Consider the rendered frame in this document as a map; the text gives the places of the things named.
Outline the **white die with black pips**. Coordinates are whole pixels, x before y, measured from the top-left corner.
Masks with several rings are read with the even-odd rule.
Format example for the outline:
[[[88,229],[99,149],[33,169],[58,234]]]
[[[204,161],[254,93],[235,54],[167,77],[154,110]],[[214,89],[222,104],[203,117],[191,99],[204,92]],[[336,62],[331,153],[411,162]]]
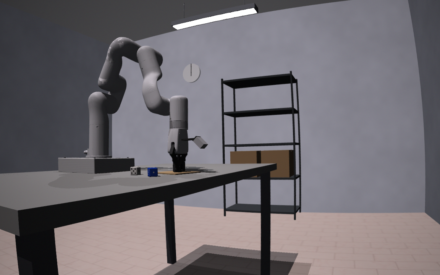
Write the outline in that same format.
[[[131,175],[141,175],[141,167],[130,167]]]

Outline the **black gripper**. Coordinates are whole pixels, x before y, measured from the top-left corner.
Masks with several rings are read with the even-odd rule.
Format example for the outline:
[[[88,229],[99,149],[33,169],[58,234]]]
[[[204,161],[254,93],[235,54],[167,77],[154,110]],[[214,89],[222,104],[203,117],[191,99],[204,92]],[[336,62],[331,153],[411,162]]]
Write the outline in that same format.
[[[173,172],[185,171],[185,155],[188,155],[188,128],[170,128],[168,136],[168,153],[172,157]],[[176,153],[178,152],[178,153]],[[178,156],[178,157],[177,157]]]

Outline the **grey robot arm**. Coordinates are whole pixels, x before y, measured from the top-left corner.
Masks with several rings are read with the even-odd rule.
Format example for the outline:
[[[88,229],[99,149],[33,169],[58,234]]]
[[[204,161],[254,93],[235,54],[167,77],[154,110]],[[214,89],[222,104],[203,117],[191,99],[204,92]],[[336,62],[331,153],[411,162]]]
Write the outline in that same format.
[[[108,49],[98,80],[98,86],[109,93],[94,92],[88,99],[89,149],[84,151],[86,158],[112,158],[109,155],[108,114],[118,111],[127,88],[127,81],[119,75],[123,56],[139,63],[144,79],[142,95],[148,110],[170,116],[170,128],[188,128],[188,98],[177,95],[166,99],[160,96],[157,80],[162,77],[159,67],[163,62],[161,53],[129,38],[119,37]]]

